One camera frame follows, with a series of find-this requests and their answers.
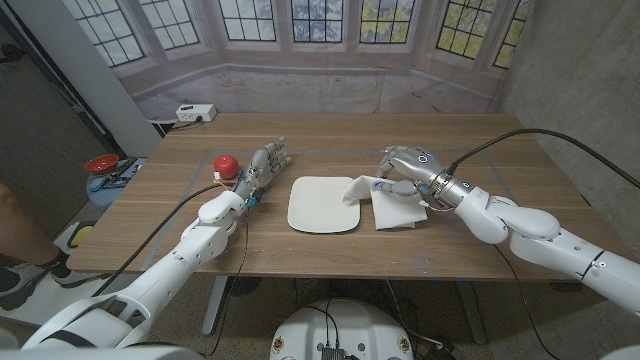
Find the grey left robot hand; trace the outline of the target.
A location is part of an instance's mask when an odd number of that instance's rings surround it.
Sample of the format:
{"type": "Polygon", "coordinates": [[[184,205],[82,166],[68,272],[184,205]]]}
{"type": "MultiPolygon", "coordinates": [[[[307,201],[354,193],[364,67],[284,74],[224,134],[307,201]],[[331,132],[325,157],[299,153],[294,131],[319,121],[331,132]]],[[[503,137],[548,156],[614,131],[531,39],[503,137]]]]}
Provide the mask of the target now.
{"type": "Polygon", "coordinates": [[[271,181],[289,165],[291,158],[284,151],[285,138],[279,137],[257,150],[252,156],[244,176],[236,183],[233,192],[248,199],[257,189],[266,189],[271,181]]]}

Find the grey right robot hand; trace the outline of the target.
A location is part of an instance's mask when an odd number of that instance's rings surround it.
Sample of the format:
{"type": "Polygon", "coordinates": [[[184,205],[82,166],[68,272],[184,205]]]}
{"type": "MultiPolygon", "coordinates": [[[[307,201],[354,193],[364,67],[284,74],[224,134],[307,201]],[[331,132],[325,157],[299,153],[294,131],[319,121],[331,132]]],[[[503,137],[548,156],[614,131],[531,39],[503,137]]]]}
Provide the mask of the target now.
{"type": "Polygon", "coordinates": [[[411,195],[424,188],[440,203],[457,207],[473,190],[468,183],[448,175],[440,162],[421,147],[394,145],[385,148],[384,153],[376,177],[387,178],[395,170],[412,182],[411,195]]]}

